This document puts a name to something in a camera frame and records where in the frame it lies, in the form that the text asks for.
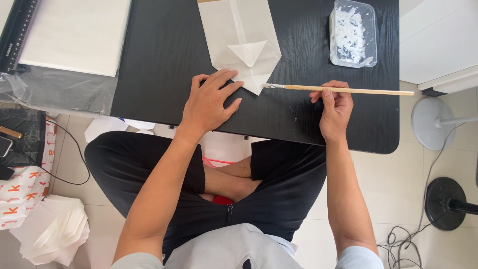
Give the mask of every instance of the paintbrush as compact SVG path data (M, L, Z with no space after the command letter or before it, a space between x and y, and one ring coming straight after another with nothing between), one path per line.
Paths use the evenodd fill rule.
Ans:
M279 85L279 84L270 84L270 83L264 83L262 86L264 88L279 88L279 89L290 89L290 90L323 91L325 89L330 89L331 91L334 91L334 92L350 92L350 93L390 94L390 95L414 95L415 94L415 92L413 91L346 89L346 88L331 88L331 87L320 87L320 86Z

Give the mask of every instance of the plastic container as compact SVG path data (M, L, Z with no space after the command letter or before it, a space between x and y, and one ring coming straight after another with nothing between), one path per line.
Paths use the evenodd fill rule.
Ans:
M350 0L336 0L330 14L330 60L345 67L377 64L375 10Z

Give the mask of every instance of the black ruler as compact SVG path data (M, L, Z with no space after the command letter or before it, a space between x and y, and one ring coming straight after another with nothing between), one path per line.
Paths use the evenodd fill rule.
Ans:
M0 72L13 75L40 0L15 0L0 37Z

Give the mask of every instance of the gray t-shirt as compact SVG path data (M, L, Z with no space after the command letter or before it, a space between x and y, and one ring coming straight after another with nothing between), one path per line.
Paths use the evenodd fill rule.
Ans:
M200 235L173 251L164 269L301 269L283 243L251 224L238 224ZM380 258L364 247L348 247L336 269L383 269ZM111 269L163 269L149 253L133 253L116 261Z

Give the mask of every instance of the black table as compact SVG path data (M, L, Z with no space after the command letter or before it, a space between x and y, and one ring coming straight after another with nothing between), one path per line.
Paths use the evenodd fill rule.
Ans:
M321 85L347 81L351 88L399 90L399 0L362 0L377 14L378 63L339 67L329 58L333 0L269 0L282 58L270 83ZM194 0L133 0L111 116L170 125L181 122L191 78L212 74L201 17ZM324 145L323 104L306 91L239 89L239 110L217 130ZM347 128L350 149L392 153L399 142L399 97L353 94Z

